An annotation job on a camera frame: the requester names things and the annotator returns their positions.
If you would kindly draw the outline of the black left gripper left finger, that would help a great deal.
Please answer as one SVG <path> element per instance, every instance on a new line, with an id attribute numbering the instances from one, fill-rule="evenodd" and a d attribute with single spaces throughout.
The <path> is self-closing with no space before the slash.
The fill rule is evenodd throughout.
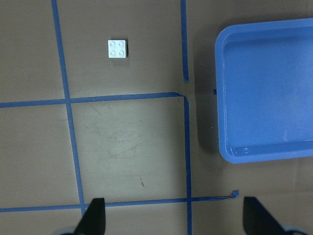
<path id="1" fill-rule="evenodd" d="M 74 235 L 104 235 L 106 230 L 105 199 L 94 198 L 75 228 Z"/>

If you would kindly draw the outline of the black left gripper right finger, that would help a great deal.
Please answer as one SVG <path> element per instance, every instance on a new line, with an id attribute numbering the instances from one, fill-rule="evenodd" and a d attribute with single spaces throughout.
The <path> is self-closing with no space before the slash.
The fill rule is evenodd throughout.
<path id="1" fill-rule="evenodd" d="M 245 197 L 243 228 L 247 235 L 290 235 L 256 197 Z"/>

